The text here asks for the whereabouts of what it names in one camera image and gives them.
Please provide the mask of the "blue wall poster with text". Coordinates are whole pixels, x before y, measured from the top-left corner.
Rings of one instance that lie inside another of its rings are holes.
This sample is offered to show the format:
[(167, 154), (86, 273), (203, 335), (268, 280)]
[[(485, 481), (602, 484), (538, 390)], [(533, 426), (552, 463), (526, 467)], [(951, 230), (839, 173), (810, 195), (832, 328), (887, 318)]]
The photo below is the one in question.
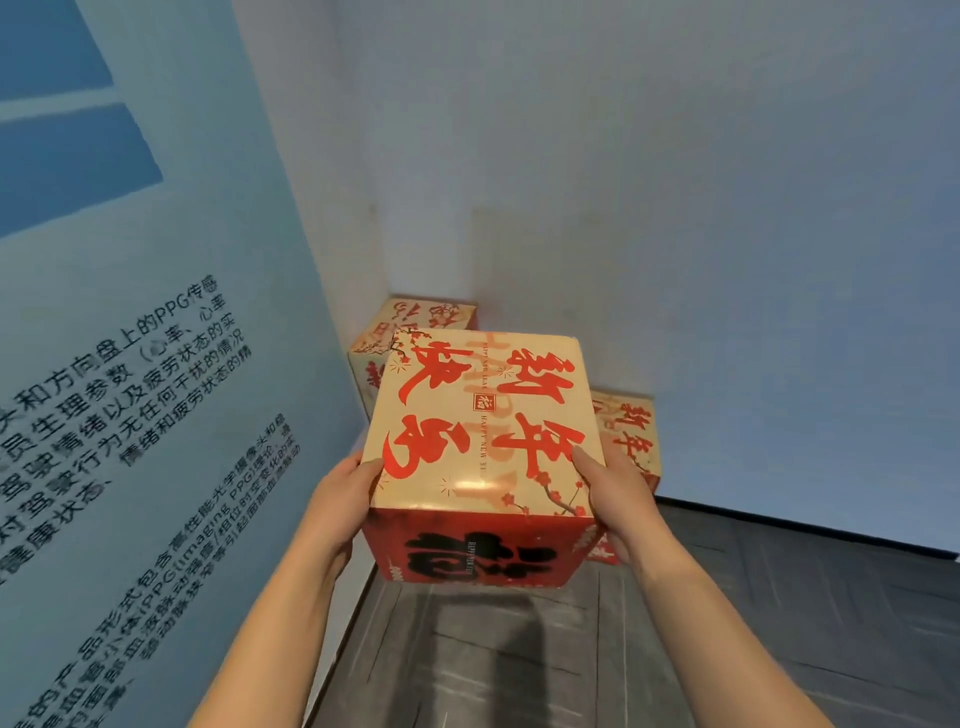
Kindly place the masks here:
[(231, 0), (0, 0), (0, 728), (186, 728), (361, 414)]

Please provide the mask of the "person's right forearm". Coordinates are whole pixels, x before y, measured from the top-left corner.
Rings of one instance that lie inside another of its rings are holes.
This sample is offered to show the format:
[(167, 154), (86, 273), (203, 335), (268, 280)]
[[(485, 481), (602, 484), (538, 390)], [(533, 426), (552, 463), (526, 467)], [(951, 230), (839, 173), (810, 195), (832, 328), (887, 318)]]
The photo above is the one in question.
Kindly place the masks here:
[(834, 728), (663, 522), (622, 540), (698, 728)]

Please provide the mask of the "person's left hand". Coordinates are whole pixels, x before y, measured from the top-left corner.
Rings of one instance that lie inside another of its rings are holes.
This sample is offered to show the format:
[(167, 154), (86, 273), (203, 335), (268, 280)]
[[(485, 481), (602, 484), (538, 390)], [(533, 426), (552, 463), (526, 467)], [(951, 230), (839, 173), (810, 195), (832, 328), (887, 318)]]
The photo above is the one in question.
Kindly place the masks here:
[(344, 458), (319, 480), (307, 503), (297, 536), (325, 560), (353, 542), (369, 513), (370, 501), (354, 501), (347, 492), (347, 476), (364, 461), (360, 452)]

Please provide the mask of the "red and cream gift box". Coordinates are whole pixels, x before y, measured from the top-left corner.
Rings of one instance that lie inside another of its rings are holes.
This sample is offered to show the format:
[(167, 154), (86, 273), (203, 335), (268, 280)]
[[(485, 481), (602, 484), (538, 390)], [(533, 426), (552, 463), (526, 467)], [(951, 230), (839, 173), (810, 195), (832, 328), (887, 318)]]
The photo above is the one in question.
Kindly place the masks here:
[[(592, 390), (594, 417), (600, 435), (626, 457), (648, 488), (654, 512), (659, 513), (656, 493), (663, 475), (661, 447), (657, 433), (654, 401), (638, 394)], [(604, 534), (588, 554), (588, 559), (608, 565), (631, 564), (628, 547), (618, 540), (599, 515), (594, 503), (594, 479), (576, 465), (588, 491), (588, 512), (603, 527)]]
[(449, 298), (389, 297), (346, 352), (366, 418), (372, 418), (397, 332), (474, 331), (479, 305)]
[(380, 575), (565, 586), (603, 533), (575, 446), (603, 460), (576, 338), (397, 331), (363, 455), (383, 459), (363, 525)]

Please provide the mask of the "person's right hand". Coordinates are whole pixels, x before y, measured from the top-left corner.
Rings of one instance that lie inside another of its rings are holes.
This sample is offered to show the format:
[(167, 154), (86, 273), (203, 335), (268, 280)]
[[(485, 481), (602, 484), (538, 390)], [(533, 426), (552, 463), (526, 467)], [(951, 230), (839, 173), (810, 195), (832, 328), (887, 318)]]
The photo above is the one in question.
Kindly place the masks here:
[[(601, 437), (601, 445), (612, 442)], [(638, 472), (620, 452), (620, 494), (617, 501), (594, 501), (596, 510), (616, 539), (628, 548), (630, 565), (642, 563), (644, 552), (662, 544), (668, 528), (651, 504), (651, 493)]]

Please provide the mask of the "person's left forearm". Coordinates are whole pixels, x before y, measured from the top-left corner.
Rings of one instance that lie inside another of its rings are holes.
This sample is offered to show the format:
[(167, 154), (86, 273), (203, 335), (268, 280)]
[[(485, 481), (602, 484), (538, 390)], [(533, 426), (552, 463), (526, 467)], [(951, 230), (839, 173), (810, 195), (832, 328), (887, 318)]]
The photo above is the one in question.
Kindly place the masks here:
[(294, 536), (187, 728), (303, 728), (335, 585), (358, 532)]

